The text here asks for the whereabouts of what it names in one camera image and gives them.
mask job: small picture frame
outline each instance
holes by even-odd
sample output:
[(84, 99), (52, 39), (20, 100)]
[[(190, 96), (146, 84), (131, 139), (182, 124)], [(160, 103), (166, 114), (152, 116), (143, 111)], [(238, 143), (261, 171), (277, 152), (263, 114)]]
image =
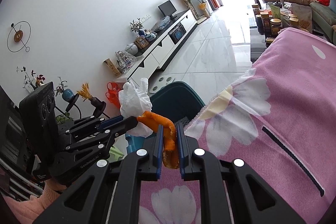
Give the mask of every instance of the small picture frame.
[(144, 37), (137, 37), (134, 44), (141, 50), (148, 45), (148, 41)]

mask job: flower pattern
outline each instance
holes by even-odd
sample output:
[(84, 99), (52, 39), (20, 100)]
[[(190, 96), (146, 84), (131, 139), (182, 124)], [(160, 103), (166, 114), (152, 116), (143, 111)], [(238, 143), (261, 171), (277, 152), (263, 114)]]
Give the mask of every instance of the flower pattern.
[(156, 216), (144, 207), (139, 208), (139, 224), (201, 224), (201, 209), (196, 213), (196, 201), (187, 186), (176, 186), (171, 192), (163, 188), (152, 193)]
[(251, 79), (256, 68), (223, 90), (191, 124), (185, 134), (199, 139), (204, 133), (209, 151), (215, 156), (225, 155), (232, 138), (249, 145), (258, 137), (251, 118), (270, 114), (270, 91), (265, 78)]

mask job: white wall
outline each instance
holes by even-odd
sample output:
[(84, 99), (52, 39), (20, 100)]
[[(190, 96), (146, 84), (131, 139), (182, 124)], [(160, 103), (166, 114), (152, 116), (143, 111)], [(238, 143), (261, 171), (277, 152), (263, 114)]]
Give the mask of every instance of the white wall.
[[(24, 75), (17, 74), (16, 67), (26, 66), (28, 70), (44, 74), (46, 82), (53, 81), (54, 86), (58, 84), (57, 76), (61, 76), (74, 92), (82, 83), (89, 82), (91, 94), (107, 102), (106, 113), (118, 114), (105, 97), (112, 72), (102, 62), (134, 41), (129, 22), (150, 14), (152, 17), (144, 26), (151, 28), (162, 17), (157, 6), (165, 1), (3, 0), (0, 4), (0, 85), (18, 104), (27, 92), (22, 88)], [(186, 10), (182, 0), (171, 1), (178, 12)], [(27, 44), (30, 51), (11, 53), (6, 44), (11, 23), (22, 20), (31, 25)], [(61, 96), (56, 98), (56, 103), (61, 109), (67, 105)], [(94, 110), (88, 101), (78, 100), (78, 106), (84, 117)], [(71, 116), (79, 118), (75, 108)]]

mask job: white drawer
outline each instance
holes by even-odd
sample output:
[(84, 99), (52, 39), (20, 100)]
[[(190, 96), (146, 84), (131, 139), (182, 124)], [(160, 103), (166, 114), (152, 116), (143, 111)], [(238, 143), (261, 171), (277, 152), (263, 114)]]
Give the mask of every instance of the white drawer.
[(169, 51), (174, 47), (174, 43), (170, 36), (167, 35), (152, 51), (156, 61), (160, 64), (162, 60), (167, 56)]
[(181, 23), (186, 31), (189, 30), (189, 28), (191, 27), (191, 25), (194, 24), (194, 22), (196, 22), (196, 20), (190, 10), (188, 11), (186, 17), (181, 20)]
[(156, 70), (159, 63), (156, 61), (154, 56), (152, 54), (148, 54), (145, 60), (143, 61), (143, 67), (141, 64), (139, 67), (133, 72), (131, 75), (131, 78), (134, 82), (136, 82), (138, 85), (140, 84), (141, 78), (149, 78), (152, 73)]

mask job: orange plastic bag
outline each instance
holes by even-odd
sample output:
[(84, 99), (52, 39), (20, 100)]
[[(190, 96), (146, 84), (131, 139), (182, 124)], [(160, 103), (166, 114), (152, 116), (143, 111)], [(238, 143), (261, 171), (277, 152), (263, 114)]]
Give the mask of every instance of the orange plastic bag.
[(105, 93), (106, 98), (109, 100), (110, 103), (114, 104), (116, 107), (120, 109), (120, 102), (119, 102), (119, 91), (121, 91), (120, 86), (118, 84), (109, 82), (107, 83), (107, 90), (108, 92)]

